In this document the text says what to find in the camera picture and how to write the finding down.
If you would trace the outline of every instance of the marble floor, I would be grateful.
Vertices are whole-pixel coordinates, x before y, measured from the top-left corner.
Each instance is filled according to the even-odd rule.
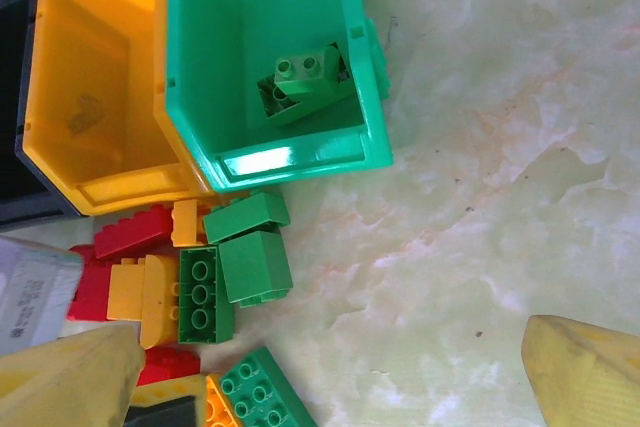
[[[640,0],[367,7],[395,165],[284,186],[295,288],[204,365],[265,343],[320,425],[542,427],[531,314],[640,334]]]

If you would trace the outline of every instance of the black plastic bin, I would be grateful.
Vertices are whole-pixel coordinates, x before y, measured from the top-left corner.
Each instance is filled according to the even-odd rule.
[[[22,151],[37,1],[0,0],[0,230],[81,215]]]

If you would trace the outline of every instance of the green plastic bin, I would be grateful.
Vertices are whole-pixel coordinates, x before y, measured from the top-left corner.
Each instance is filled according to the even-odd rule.
[[[258,82],[283,56],[337,46],[355,88],[269,121]],[[167,110],[216,191],[392,163],[389,78],[363,0],[169,0]]]

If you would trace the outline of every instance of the white marble tile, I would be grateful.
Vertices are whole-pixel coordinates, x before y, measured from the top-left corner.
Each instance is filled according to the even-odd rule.
[[[640,0],[367,5],[396,163],[284,188],[295,288],[205,367],[264,342],[321,425],[542,427],[529,315],[640,334]]]

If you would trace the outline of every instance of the yellow plastic bin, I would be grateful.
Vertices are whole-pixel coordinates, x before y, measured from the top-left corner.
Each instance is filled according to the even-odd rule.
[[[214,196],[164,107],[167,0],[38,0],[23,149],[87,215]]]

